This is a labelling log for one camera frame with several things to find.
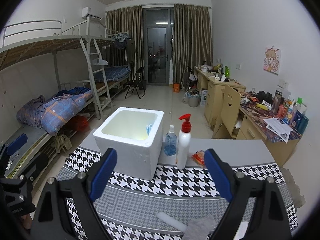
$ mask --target wall picture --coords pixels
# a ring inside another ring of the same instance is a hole
[[[272,48],[266,48],[264,53],[263,69],[275,74],[279,74],[280,57],[280,49],[275,49],[273,46]]]

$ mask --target door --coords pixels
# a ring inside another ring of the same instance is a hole
[[[169,84],[172,50],[170,9],[144,9],[144,59],[148,84]]]

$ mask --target blue gripper pad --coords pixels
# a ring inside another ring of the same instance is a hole
[[[100,158],[100,161],[90,167],[88,171],[87,190],[92,202],[101,197],[116,164],[117,152],[115,149],[109,148]]]
[[[233,197],[233,170],[228,163],[224,163],[213,149],[208,149],[204,153],[204,164],[207,167],[217,191],[221,197],[231,202]]]
[[[13,155],[16,151],[18,151],[23,145],[25,145],[28,141],[28,137],[25,133],[20,135],[17,139],[15,139],[12,143],[10,143],[7,147],[7,155]]]

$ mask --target air conditioner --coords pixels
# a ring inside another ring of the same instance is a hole
[[[83,8],[82,9],[82,18],[86,19],[88,16],[93,19],[96,19],[98,21],[102,19],[101,13],[99,13],[98,11],[95,11],[93,8],[91,8],[91,7]]]

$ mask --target metal bolt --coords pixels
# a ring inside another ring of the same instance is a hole
[[[242,179],[242,178],[244,178],[244,174],[241,171],[238,171],[238,172],[236,172],[236,177],[238,179]]]
[[[267,182],[269,182],[269,183],[274,183],[274,182],[275,182],[275,179],[272,178],[272,177],[267,177]]]
[[[79,179],[83,179],[85,176],[86,176],[85,172],[79,172],[77,175]]]
[[[49,184],[52,184],[52,183],[54,182],[54,177],[50,177],[50,178],[47,180],[47,182],[48,182]]]

